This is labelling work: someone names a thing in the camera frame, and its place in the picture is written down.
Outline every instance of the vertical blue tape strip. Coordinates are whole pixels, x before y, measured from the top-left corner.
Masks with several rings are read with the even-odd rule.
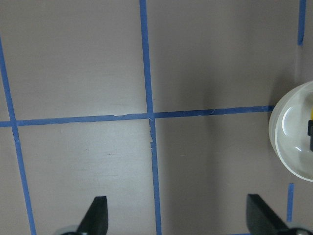
[[[157,168],[156,119],[155,119],[154,112],[153,112],[146,0],[139,0],[139,6],[140,6],[141,38],[142,38],[143,67],[144,67],[144,75],[145,75],[147,113],[149,117],[150,129],[151,129],[150,135],[152,138],[152,142],[151,142],[152,177],[153,177],[153,189],[154,189],[154,199],[155,199],[156,235],[162,235],[160,193],[159,193],[158,168]]]
[[[290,183],[288,187],[288,202],[287,202],[287,221],[288,222],[292,222],[293,189],[294,189],[294,185]]]
[[[305,10],[306,0],[300,0],[299,2],[299,23],[298,23],[298,45],[303,45],[304,29],[305,29]]]
[[[22,148],[21,148],[21,143],[20,143],[18,127],[17,127],[16,119],[15,119],[15,113],[14,113],[14,108],[13,108],[13,102],[12,102],[12,96],[11,96],[11,92],[10,92],[8,76],[7,76],[7,72],[6,72],[6,66],[5,66],[5,60],[4,60],[1,38],[0,38],[0,70],[1,70],[1,75],[2,75],[2,82],[3,82],[3,88],[4,88],[6,103],[7,103],[10,121],[11,121],[11,125],[12,125],[12,133],[13,133],[13,138],[14,138],[14,143],[15,143],[17,161],[18,161],[19,170],[20,170],[23,193],[24,193],[24,197],[25,197],[25,204],[26,204],[26,210],[27,210],[27,215],[28,215],[30,231],[31,231],[32,235],[36,235],[34,216],[33,216],[32,207],[31,207],[31,203],[30,203],[28,184],[27,184],[27,180],[26,180],[25,167],[24,167],[24,162],[23,162],[23,157],[22,157]]]

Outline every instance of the bowl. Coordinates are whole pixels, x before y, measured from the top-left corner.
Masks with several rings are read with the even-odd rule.
[[[308,121],[313,108],[313,81],[302,84],[277,103],[269,120],[269,139],[285,167],[301,179],[313,182],[313,151]]]

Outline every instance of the white round object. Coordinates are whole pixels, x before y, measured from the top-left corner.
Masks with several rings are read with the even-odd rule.
[[[313,182],[313,152],[308,121],[313,108],[313,81],[288,92],[269,120],[269,139],[282,163],[294,175]]]

